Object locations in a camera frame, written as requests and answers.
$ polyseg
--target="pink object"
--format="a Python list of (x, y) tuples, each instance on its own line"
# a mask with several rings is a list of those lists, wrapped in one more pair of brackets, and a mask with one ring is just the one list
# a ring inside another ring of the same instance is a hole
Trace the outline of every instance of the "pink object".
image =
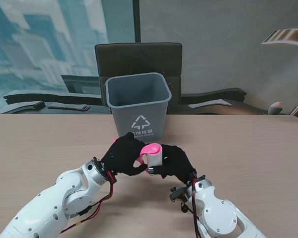
[(151, 155), (156, 155), (162, 153), (162, 147), (161, 145), (157, 144), (157, 143), (152, 143), (149, 145), (146, 145), (140, 152), (140, 156), (138, 157), (138, 159), (136, 159), (141, 165), (145, 164), (144, 160), (143, 160), (143, 155), (144, 154), (151, 154)]

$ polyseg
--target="recycling symbol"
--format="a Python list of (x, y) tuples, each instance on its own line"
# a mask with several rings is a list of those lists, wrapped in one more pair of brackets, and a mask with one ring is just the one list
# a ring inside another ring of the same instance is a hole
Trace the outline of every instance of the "recycling symbol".
[(150, 125), (150, 122), (144, 116), (140, 115), (139, 117), (137, 117), (135, 122), (132, 124), (131, 128), (138, 128), (138, 130), (140, 130), (140, 125), (136, 125), (140, 118), (142, 119), (142, 122), (143, 122), (143, 124), (141, 125), (141, 129), (144, 129), (145, 126)]

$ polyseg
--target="recycling label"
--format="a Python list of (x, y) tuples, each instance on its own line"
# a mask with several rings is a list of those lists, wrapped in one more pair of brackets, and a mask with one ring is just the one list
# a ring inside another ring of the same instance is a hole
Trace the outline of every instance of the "recycling label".
[(134, 135), (137, 138), (142, 136), (153, 135), (152, 129), (146, 130), (146, 126), (150, 126), (150, 125), (151, 125), (150, 122), (143, 115), (140, 115), (131, 125), (131, 128), (139, 130), (134, 132)]

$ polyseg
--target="white paper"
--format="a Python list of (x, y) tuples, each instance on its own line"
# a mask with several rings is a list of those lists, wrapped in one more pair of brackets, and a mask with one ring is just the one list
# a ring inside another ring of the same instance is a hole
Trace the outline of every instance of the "white paper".
[(190, 108), (199, 108), (199, 107), (205, 107), (205, 106), (209, 106), (209, 105), (225, 105), (225, 106), (232, 106), (230, 103), (222, 100), (222, 99), (218, 99), (218, 100), (212, 100), (212, 101), (207, 101), (207, 102), (203, 102), (203, 103), (197, 103), (197, 104), (189, 104)]

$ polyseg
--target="pink and white object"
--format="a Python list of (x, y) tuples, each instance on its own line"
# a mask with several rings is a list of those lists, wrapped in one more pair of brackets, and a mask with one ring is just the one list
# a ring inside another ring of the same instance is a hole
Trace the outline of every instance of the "pink and white object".
[(147, 156), (147, 163), (148, 168), (152, 166), (159, 166), (162, 165), (162, 147), (161, 145), (157, 143), (152, 143), (149, 145), (146, 145), (140, 152), (140, 156), (138, 157), (137, 161), (143, 165), (145, 164), (143, 160), (143, 155)]

